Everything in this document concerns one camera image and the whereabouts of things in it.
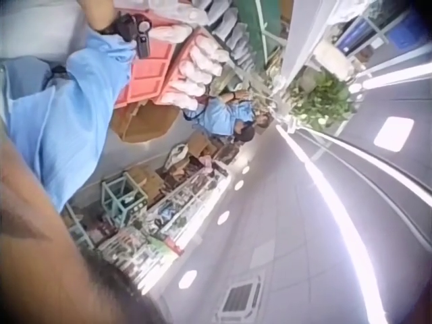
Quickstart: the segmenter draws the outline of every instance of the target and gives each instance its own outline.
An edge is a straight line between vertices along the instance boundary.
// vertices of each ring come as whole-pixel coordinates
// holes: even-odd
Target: potted plant
[[[294,82],[289,92],[291,114],[314,130],[322,131],[355,113],[348,85],[327,71],[315,76],[312,90],[305,91],[300,82]]]

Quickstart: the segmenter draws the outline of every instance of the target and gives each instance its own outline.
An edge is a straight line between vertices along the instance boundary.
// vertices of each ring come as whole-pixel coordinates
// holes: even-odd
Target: ceiling vent
[[[232,284],[219,310],[213,317],[214,323],[254,323],[263,291],[264,277],[258,275],[247,281]]]

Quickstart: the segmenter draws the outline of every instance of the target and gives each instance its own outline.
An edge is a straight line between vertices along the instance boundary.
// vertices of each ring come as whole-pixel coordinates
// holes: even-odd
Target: person
[[[78,250],[13,143],[0,148],[1,297],[7,323],[167,324],[119,269]]]
[[[115,19],[112,0],[81,4],[92,30],[87,48],[69,58],[67,80],[44,85],[49,69],[32,57],[3,62],[0,70],[2,317],[29,324],[167,324],[126,274],[95,253],[82,255],[58,213],[80,183],[73,177],[83,180],[92,169],[86,163],[97,162],[135,51],[134,44],[96,32]]]
[[[184,109],[184,117],[211,135],[234,136],[235,141],[250,142],[255,136],[254,126],[268,127],[266,115],[255,117],[247,90],[208,97],[196,111]]]
[[[58,211],[95,170],[136,56],[135,42],[105,32],[117,18],[113,0],[78,2],[89,25],[86,46],[64,69],[27,56],[1,64],[7,135]]]

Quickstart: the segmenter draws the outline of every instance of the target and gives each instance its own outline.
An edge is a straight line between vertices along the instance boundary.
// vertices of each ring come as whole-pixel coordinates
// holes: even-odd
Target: ceiling
[[[429,81],[372,90],[341,138],[389,159],[432,186],[430,100]],[[399,153],[373,144],[390,116],[414,120]],[[293,139],[309,157],[318,151],[299,134]],[[315,156],[314,164],[341,200],[366,247],[369,257],[359,264],[361,251],[353,250],[350,238],[342,235],[340,220],[336,221],[304,164],[279,132],[271,128],[260,141],[256,154],[249,158],[250,171],[233,183],[242,179],[244,186],[237,192],[230,189],[169,279],[156,287],[155,291],[163,292],[175,323],[212,323],[228,288],[258,275],[263,284],[256,317],[239,323],[368,323],[365,305],[377,296],[389,323],[399,323],[429,278],[430,254],[357,175],[329,155]],[[372,178],[430,237],[429,206],[376,167],[341,148],[332,150]],[[229,211],[228,219],[217,225],[225,211]],[[375,280],[377,286],[375,297],[360,288],[368,262],[373,267],[368,282],[373,286]],[[179,289],[182,276],[192,270],[197,273],[191,286]]]

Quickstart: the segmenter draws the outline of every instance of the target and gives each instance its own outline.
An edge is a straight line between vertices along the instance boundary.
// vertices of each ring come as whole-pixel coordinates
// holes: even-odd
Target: light blue shirt
[[[202,109],[204,109],[204,106],[200,105],[196,111],[188,111],[187,115],[194,117]],[[211,98],[205,112],[196,119],[196,123],[210,134],[231,136],[234,134],[236,120],[242,120],[243,122],[252,122],[254,120],[250,101],[225,104],[219,98]]]
[[[128,84],[135,43],[89,29],[86,48],[69,56],[69,79],[33,57],[3,62],[7,132],[58,211],[95,170],[114,104]]]

